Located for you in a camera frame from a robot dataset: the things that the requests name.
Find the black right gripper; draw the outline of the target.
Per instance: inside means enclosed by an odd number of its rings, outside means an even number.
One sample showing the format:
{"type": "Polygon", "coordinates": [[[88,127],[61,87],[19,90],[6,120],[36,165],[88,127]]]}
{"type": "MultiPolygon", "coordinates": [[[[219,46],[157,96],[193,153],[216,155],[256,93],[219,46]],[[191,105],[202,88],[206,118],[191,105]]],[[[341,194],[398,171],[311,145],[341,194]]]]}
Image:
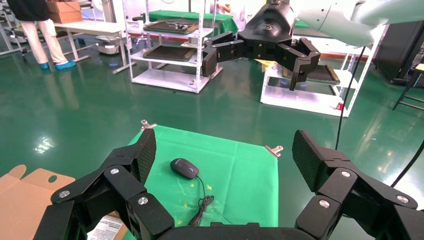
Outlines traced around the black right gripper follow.
{"type": "Polygon", "coordinates": [[[270,0],[237,36],[224,32],[204,42],[202,75],[210,77],[218,63],[239,58],[275,61],[292,72],[289,90],[316,70],[321,53],[301,37],[292,44],[296,16],[288,0],[270,0]]]}

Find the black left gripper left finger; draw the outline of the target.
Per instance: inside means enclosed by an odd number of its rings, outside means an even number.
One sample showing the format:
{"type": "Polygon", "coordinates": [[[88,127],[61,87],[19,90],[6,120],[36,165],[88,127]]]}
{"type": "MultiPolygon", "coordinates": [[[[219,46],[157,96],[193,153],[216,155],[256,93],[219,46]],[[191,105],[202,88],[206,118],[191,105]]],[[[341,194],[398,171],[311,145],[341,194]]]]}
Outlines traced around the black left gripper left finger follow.
{"type": "Polygon", "coordinates": [[[175,226],[145,184],[156,157],[153,129],[131,145],[115,148],[100,167],[51,195],[36,240],[86,240],[101,219],[117,213],[138,240],[157,240],[175,226]]]}

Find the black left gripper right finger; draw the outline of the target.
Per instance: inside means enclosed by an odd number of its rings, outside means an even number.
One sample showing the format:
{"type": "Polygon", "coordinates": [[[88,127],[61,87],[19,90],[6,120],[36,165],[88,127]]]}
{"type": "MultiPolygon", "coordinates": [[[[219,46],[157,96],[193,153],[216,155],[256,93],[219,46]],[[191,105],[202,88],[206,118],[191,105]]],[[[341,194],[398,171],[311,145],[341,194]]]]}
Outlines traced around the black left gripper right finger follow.
{"type": "Polygon", "coordinates": [[[314,197],[295,226],[316,240],[327,240],[343,215],[377,240],[421,240],[424,212],[417,202],[359,170],[341,151],[316,143],[297,130],[292,157],[314,197]]]}

